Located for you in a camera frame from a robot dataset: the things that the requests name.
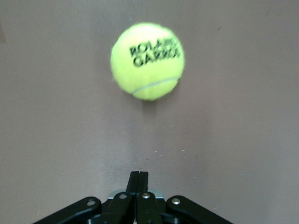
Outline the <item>yellow tennis ball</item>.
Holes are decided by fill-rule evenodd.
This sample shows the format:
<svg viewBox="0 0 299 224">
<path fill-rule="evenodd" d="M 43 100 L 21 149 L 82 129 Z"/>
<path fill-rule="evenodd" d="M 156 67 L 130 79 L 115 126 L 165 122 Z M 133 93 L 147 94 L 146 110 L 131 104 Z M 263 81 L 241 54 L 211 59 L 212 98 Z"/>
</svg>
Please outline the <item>yellow tennis ball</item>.
<svg viewBox="0 0 299 224">
<path fill-rule="evenodd" d="M 168 28 L 138 23 L 125 30 L 111 50 L 114 80 L 126 93 L 147 101 L 170 93 L 185 68 L 183 46 Z"/>
</svg>

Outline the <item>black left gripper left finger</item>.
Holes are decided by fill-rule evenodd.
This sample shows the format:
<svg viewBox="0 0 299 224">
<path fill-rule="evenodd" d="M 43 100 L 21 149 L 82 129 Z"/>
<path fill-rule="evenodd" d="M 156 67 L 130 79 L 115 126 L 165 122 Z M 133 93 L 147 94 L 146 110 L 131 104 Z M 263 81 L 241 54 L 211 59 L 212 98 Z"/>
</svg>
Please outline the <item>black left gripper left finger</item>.
<svg viewBox="0 0 299 224">
<path fill-rule="evenodd" d="M 98 198 L 83 198 L 35 224 L 128 224 L 133 220 L 133 202 L 139 172 L 130 174 L 125 191 L 102 203 Z"/>
</svg>

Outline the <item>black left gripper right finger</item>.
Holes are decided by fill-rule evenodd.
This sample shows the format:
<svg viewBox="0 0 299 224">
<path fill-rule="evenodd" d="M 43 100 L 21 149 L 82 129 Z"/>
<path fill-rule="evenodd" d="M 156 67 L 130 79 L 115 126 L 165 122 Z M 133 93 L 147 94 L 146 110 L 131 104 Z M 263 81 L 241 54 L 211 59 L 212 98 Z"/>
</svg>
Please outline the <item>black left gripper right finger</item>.
<svg viewBox="0 0 299 224">
<path fill-rule="evenodd" d="M 180 195 L 167 200 L 148 190 L 148 172 L 138 172 L 136 220 L 138 224 L 231 224 L 194 201 Z"/>
</svg>

